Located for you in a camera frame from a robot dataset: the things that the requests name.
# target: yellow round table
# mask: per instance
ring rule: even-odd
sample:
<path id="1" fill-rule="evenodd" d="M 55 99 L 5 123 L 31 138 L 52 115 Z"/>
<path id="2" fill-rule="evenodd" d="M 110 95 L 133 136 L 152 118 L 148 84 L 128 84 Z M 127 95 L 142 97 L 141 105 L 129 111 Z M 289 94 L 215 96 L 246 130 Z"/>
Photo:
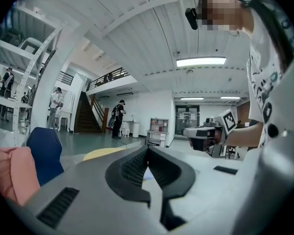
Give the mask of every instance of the yellow round table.
<path id="1" fill-rule="evenodd" d="M 103 148 L 103 149 L 94 150 L 94 151 L 91 151 L 91 152 L 87 153 L 85 155 L 85 157 L 83 158 L 83 161 L 98 158 L 98 157 L 108 155 L 110 153 L 114 153 L 114 152 L 121 151 L 121 150 L 124 150 L 124 149 L 125 148 L 117 147 L 117 148 Z"/>

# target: balcony railing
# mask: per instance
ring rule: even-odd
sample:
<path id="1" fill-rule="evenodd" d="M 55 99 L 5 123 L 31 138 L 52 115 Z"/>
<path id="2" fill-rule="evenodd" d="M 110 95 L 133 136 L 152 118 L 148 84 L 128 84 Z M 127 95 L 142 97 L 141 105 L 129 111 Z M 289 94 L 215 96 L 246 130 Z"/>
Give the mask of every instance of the balcony railing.
<path id="1" fill-rule="evenodd" d="M 62 82 L 62 83 L 71 85 L 72 80 L 73 80 L 73 76 L 71 76 L 71 75 L 69 75 L 69 74 L 67 74 L 65 72 L 60 71 L 60 74 L 58 75 L 57 80 Z"/>
<path id="2" fill-rule="evenodd" d="M 128 72 L 121 67 L 117 70 L 114 70 L 114 71 L 106 74 L 105 76 L 102 76 L 102 77 L 90 82 L 87 90 L 89 91 L 89 90 L 96 88 L 100 85 L 109 83 L 111 81 L 117 80 L 119 78 L 122 78 L 122 77 L 125 77 L 128 75 L 129 75 Z"/>

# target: glass door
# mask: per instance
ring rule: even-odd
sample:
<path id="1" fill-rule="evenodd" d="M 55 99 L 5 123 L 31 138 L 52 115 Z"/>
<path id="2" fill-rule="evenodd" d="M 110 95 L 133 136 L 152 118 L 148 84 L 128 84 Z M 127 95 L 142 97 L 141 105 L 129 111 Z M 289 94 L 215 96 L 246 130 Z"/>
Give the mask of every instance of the glass door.
<path id="1" fill-rule="evenodd" d="M 181 130 L 199 126 L 198 105 L 177 105 L 175 114 L 175 134 L 182 135 Z"/>

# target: blue chair back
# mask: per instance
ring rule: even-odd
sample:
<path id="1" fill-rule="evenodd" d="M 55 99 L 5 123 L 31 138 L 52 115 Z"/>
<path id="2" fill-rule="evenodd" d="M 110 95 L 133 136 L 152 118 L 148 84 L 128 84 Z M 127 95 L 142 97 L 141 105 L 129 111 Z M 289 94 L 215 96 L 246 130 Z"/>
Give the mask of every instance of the blue chair back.
<path id="1" fill-rule="evenodd" d="M 55 130 L 36 127 L 26 145 L 31 149 L 40 186 L 64 171 L 60 163 L 62 144 Z"/>

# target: neck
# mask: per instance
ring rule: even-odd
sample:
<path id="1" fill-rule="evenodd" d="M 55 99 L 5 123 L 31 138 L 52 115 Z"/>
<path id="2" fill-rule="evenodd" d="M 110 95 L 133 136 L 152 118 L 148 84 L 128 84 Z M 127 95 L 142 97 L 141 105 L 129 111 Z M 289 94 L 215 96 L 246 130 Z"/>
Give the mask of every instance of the neck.
<path id="1" fill-rule="evenodd" d="M 254 17 L 250 9 L 242 9 L 242 31 L 249 37 L 254 31 Z"/>

